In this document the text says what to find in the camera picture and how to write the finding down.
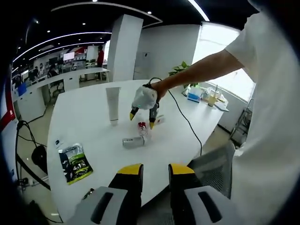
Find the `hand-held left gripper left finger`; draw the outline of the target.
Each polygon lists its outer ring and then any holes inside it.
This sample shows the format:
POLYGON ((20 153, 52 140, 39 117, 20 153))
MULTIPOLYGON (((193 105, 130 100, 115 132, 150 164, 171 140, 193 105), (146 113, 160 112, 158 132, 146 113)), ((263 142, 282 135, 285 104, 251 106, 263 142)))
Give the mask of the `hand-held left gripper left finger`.
POLYGON ((141 209, 143 164, 121 168, 109 186, 90 189, 68 225, 135 225, 141 209))

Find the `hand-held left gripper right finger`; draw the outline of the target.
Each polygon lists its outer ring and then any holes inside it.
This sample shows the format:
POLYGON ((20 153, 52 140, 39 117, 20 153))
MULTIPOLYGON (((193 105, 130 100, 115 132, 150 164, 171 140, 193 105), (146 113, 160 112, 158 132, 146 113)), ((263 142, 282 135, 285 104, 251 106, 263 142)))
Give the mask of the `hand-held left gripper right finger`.
POLYGON ((176 225, 236 225, 234 204, 211 186, 202 186, 194 170, 169 164, 170 205, 176 225))

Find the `person's right hand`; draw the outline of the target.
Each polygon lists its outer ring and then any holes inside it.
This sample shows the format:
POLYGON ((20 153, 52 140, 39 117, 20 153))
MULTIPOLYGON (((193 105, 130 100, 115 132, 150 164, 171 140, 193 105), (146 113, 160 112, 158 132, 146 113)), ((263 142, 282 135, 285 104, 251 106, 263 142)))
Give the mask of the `person's right hand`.
POLYGON ((157 102, 161 100, 161 98, 164 97, 166 92, 168 91, 168 81, 167 80, 161 80, 158 82, 154 82, 151 84, 152 88, 157 92, 157 102))

